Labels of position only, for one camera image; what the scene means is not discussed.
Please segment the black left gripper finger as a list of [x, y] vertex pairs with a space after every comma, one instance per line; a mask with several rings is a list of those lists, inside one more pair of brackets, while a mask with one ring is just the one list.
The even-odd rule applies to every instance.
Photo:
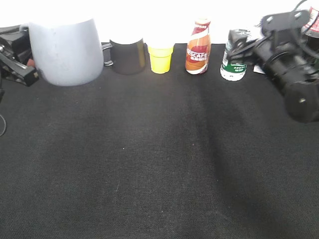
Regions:
[[39, 80], [36, 69], [26, 66], [15, 60], [10, 55], [0, 53], [0, 81], [10, 80], [27, 87]]

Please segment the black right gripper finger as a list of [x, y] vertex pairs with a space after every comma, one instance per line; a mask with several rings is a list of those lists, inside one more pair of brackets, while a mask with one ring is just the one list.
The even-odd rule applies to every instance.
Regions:
[[256, 42], [257, 38], [253, 36], [252, 31], [246, 29], [229, 30], [228, 34], [228, 49], [241, 48], [246, 43]]
[[228, 61], [232, 64], [254, 64], [253, 49], [232, 49], [228, 52]]

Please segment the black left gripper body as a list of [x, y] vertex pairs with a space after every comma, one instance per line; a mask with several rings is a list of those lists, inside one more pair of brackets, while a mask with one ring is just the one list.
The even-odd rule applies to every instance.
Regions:
[[10, 55], [18, 62], [27, 66], [31, 57], [31, 46], [28, 28], [20, 26], [3, 27], [0, 29], [0, 52]]

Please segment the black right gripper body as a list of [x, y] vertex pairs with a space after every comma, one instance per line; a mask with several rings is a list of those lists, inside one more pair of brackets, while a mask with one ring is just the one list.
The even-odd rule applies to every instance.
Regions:
[[263, 38], [255, 42], [253, 53], [276, 85], [313, 83], [313, 67], [291, 43], [273, 49], [271, 40]]

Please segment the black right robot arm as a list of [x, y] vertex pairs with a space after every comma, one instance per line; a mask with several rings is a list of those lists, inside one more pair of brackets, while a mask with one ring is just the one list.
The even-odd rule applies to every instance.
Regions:
[[319, 72], [291, 43], [275, 44], [272, 35], [248, 40], [243, 33], [230, 30], [230, 63], [258, 65], [284, 98], [288, 115], [298, 122], [319, 119]]

